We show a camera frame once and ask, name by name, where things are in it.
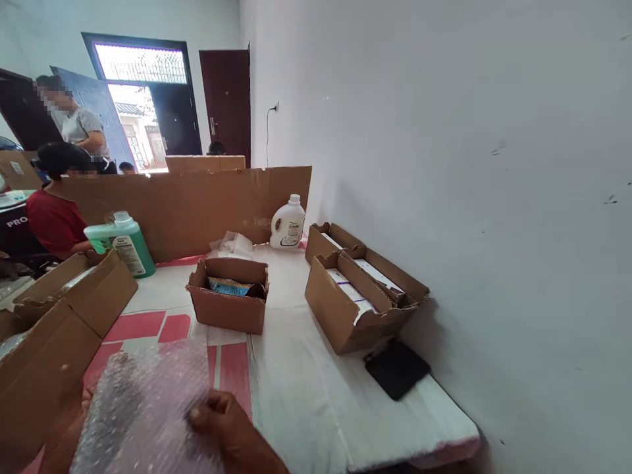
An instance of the gray shirt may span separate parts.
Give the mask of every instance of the gray shirt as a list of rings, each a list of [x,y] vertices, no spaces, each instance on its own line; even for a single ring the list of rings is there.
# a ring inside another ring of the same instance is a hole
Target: gray shirt
[[[103,139],[105,139],[101,119],[88,109],[79,107],[64,121],[64,126],[61,129],[61,138],[64,139],[64,142],[76,145],[88,138],[88,132],[101,132]],[[107,142],[103,143],[99,151],[90,153],[90,155],[92,157],[109,158],[110,151],[107,149]]]

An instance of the black phone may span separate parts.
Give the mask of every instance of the black phone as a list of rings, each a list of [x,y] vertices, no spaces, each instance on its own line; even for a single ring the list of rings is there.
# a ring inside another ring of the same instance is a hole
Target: black phone
[[[383,350],[365,356],[364,363],[371,376],[396,402],[430,373],[430,365],[396,338],[389,340]]]

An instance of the red shirt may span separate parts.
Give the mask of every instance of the red shirt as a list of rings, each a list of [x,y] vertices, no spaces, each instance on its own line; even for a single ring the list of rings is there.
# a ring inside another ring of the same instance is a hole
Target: red shirt
[[[26,200],[26,214],[33,235],[58,258],[75,244],[88,240],[84,234],[86,222],[72,201],[40,189]]]

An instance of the door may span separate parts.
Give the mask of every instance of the door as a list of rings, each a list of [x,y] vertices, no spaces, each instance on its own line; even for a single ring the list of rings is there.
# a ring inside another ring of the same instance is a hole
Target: door
[[[133,163],[132,150],[127,143],[107,83],[55,66],[51,66],[51,70],[55,76],[61,78],[65,88],[72,92],[73,98],[81,107],[99,116],[103,123],[107,147],[110,149],[110,158],[117,164],[121,161]]]
[[[248,51],[200,51],[211,141],[229,155],[245,155],[250,168],[250,68]]]
[[[26,151],[35,151],[47,142],[62,141],[28,77],[0,70],[0,112]]]
[[[201,155],[192,90],[187,84],[149,84],[167,156]]]

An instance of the table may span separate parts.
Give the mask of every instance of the table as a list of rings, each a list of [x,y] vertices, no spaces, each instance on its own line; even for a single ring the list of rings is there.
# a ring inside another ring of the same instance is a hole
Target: table
[[[199,257],[159,266],[139,288],[90,364],[94,383],[119,350],[206,338],[210,385],[235,393],[293,473],[363,472],[410,461],[430,468],[470,458],[476,425],[430,377],[393,402],[364,369],[363,354],[337,356],[303,296],[302,250],[254,247],[269,264],[262,336],[201,325],[184,288]]]

